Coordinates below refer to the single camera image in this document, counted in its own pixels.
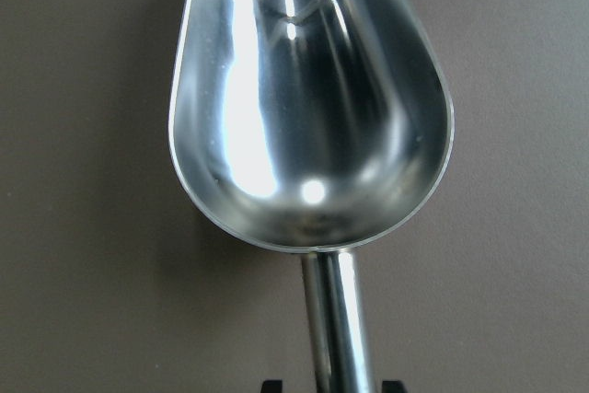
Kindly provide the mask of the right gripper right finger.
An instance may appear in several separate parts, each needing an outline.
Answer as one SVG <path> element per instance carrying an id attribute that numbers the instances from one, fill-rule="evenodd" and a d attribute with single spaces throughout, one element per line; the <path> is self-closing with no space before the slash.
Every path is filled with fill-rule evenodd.
<path id="1" fill-rule="evenodd" d="M 381 383 L 382 393 L 407 393 L 405 385 L 397 379 L 385 379 Z"/>

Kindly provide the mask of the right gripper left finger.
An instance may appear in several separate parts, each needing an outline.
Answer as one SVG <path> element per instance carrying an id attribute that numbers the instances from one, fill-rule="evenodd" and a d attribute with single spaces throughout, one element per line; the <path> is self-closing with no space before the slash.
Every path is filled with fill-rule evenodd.
<path id="1" fill-rule="evenodd" d="M 260 393 L 282 393 L 283 381 L 280 379 L 266 379 L 262 382 Z"/>

